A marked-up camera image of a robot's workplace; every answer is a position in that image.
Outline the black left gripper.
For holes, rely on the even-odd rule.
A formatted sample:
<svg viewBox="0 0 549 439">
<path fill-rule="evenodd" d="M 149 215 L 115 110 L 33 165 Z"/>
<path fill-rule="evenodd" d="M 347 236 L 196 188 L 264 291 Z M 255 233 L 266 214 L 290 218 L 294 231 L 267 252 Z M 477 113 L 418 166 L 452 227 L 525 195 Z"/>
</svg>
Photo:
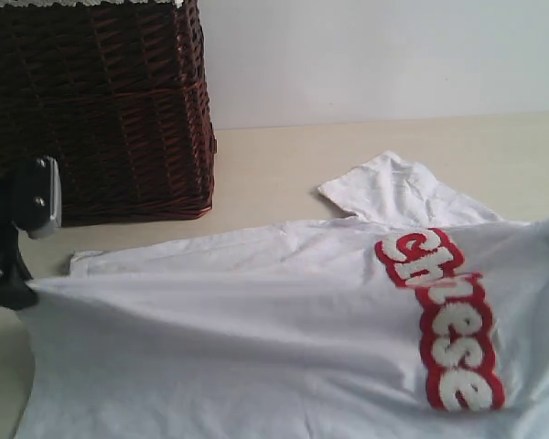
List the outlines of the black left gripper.
<svg viewBox="0 0 549 439">
<path fill-rule="evenodd" d="M 36 305 L 38 295 L 27 286 L 31 275 L 19 249 L 11 189 L 11 182 L 0 178 L 0 306 L 20 311 Z"/>
</svg>

